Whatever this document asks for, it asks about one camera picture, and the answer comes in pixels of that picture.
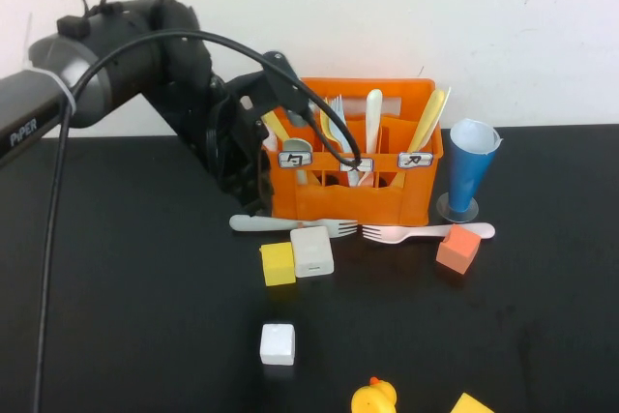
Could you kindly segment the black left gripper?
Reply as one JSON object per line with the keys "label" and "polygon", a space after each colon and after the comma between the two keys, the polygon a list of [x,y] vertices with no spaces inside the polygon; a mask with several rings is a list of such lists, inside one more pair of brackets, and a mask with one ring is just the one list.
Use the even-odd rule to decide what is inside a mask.
{"label": "black left gripper", "polygon": [[222,190],[241,191],[240,203],[250,215],[271,208],[274,193],[268,151],[262,148],[266,127],[252,108],[242,104],[265,82],[263,72],[229,82],[214,74],[208,87],[207,165]]}

